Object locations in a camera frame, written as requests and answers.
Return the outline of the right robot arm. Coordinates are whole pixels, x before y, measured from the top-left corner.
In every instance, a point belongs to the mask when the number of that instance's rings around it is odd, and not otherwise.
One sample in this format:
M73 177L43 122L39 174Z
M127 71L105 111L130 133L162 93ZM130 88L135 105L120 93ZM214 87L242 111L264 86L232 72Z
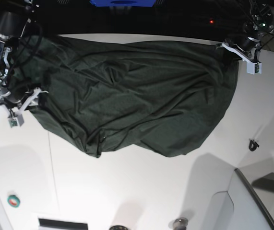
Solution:
M38 105L43 90L17 71L38 52L43 29L36 22L39 0L0 0L0 105L14 115Z

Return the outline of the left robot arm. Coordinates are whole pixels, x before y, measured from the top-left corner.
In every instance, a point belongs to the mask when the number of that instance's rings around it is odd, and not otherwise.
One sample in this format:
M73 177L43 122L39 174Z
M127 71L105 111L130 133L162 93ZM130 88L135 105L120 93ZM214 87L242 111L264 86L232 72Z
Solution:
M232 47L249 55L253 49L261 50L274 39L274 15L269 5L259 0L236 0L245 22L241 32L229 35Z

